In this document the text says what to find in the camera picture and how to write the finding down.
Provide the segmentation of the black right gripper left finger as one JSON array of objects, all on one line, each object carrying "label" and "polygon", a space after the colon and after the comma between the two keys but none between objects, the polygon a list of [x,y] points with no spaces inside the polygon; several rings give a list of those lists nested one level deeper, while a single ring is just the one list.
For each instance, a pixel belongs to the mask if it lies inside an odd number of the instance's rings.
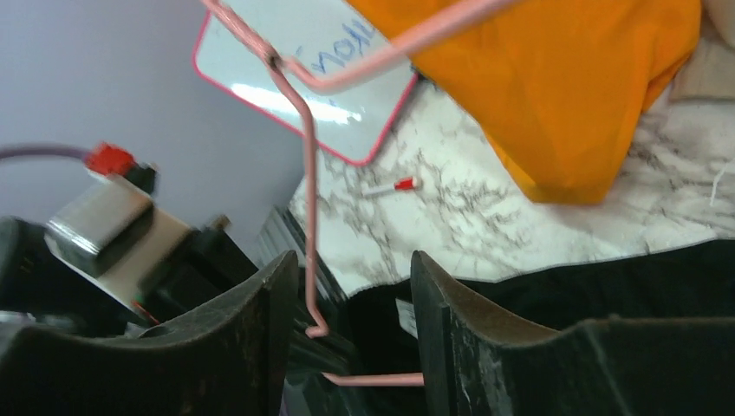
[{"label": "black right gripper left finger", "polygon": [[299,264],[286,251],[137,338],[1,327],[4,415],[276,415]]}]

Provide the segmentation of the pink wire hanger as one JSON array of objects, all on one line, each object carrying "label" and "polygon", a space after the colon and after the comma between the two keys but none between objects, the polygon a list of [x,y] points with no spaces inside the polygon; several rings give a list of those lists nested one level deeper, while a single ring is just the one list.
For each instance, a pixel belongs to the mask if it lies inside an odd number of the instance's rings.
[{"label": "pink wire hanger", "polygon": [[316,243],[318,235],[316,126],[309,105],[290,84],[286,74],[290,72],[299,82],[315,93],[326,94],[341,91],[388,71],[397,66],[405,57],[418,53],[437,42],[444,41],[465,27],[486,19],[510,4],[510,1],[504,0],[456,2],[395,37],[390,46],[375,52],[343,72],[330,78],[316,78],[297,60],[281,56],[231,7],[220,1],[203,2],[208,11],[241,44],[261,60],[277,89],[288,99],[302,120],[307,212],[305,303],[314,321],[314,324],[305,330],[308,337],[321,338],[329,334],[328,324],[323,318],[316,300]]}]

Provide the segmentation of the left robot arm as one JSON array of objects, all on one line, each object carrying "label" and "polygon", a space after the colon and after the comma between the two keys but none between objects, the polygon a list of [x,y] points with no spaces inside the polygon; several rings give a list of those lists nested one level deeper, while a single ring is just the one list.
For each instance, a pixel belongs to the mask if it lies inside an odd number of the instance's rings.
[{"label": "left robot arm", "polygon": [[182,315],[239,285],[257,266],[222,229],[194,230],[153,271],[132,310],[51,254],[40,224],[1,219],[1,310],[87,337],[122,334]]}]

